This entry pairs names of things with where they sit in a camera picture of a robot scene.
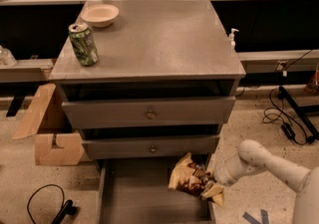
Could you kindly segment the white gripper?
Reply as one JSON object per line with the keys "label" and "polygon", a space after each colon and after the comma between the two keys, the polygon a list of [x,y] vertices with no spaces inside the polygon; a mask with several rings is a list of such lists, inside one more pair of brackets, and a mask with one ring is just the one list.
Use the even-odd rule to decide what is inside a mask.
{"label": "white gripper", "polygon": [[[252,166],[236,153],[231,157],[218,161],[213,170],[214,179],[223,186],[232,186],[241,177],[251,172]],[[223,187],[217,183],[208,184],[200,193],[204,199],[213,199],[223,196]]]}

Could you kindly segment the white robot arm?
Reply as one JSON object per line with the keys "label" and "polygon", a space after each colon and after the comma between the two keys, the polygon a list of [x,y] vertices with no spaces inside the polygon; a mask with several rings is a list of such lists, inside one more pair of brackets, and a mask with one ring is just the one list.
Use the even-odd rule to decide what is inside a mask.
{"label": "white robot arm", "polygon": [[268,171],[296,193],[292,224],[319,224],[319,167],[306,168],[268,151],[255,140],[244,140],[237,152],[213,168],[212,180],[232,186],[241,177]]}

